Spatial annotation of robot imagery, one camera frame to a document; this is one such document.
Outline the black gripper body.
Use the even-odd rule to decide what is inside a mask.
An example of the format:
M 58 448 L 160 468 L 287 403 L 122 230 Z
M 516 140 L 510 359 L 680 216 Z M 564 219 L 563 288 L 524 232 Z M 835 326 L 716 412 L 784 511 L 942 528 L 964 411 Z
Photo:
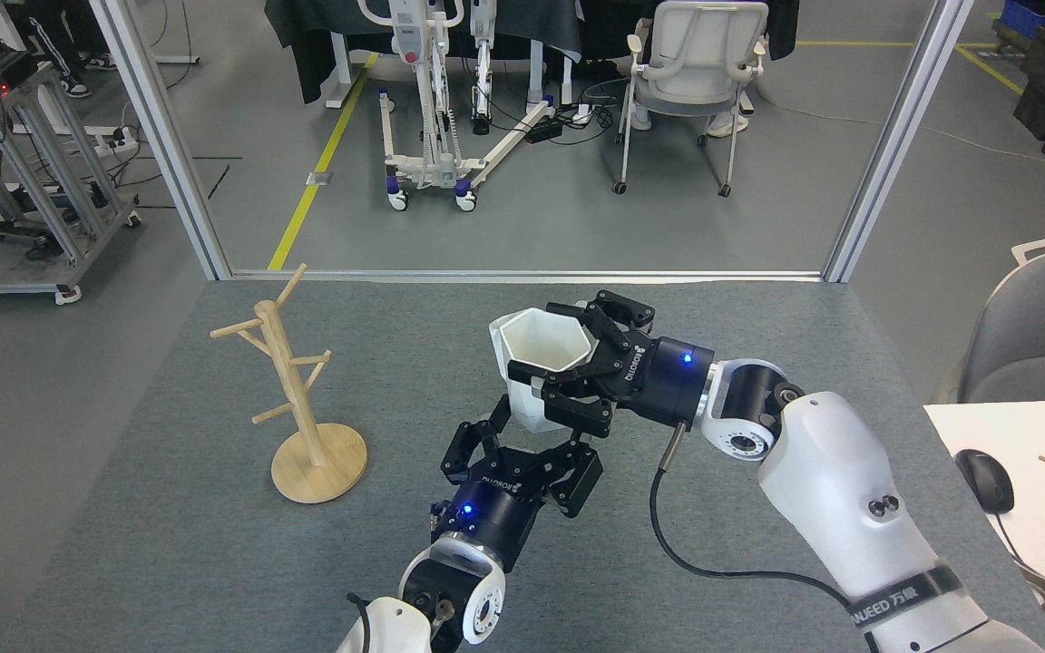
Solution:
M 486 470 L 449 474 L 447 479 L 459 489 L 451 502 L 433 505 L 429 541 L 461 534 L 484 546 L 502 570 L 511 573 L 552 481 L 536 474 L 506 479 Z
M 671 337 L 628 339 L 630 352 L 612 377 L 617 406 L 667 426 L 692 426 L 715 352 Z

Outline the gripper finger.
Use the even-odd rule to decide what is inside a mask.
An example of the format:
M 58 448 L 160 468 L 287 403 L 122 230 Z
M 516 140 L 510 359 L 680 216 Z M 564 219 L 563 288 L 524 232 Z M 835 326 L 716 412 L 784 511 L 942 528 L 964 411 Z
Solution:
M 545 502 L 554 502 L 567 518 L 575 518 L 590 496 L 604 467 L 588 443 L 574 435 L 542 452 L 522 457 L 522 498 L 527 520 L 535 520 Z
M 614 291 L 598 291 L 584 306 L 549 302 L 545 311 L 576 321 L 588 336 L 590 353 L 586 360 L 650 362 L 657 353 L 657 340 L 650 337 L 654 309 Z
M 621 360 L 580 356 L 509 362 L 509 398 L 514 416 L 531 433 L 570 429 L 605 437 L 610 432 Z
M 511 413 L 509 395 L 502 395 L 489 417 L 482 418 L 475 423 L 463 422 L 457 426 L 452 442 L 441 460 L 441 472 L 452 486 L 459 486 L 469 479 L 472 471 L 470 456 L 475 452 L 478 446 L 482 446 L 483 449 L 482 464 L 484 466 L 489 464 L 491 472 L 509 471 L 500 450 L 498 434 L 510 421 Z

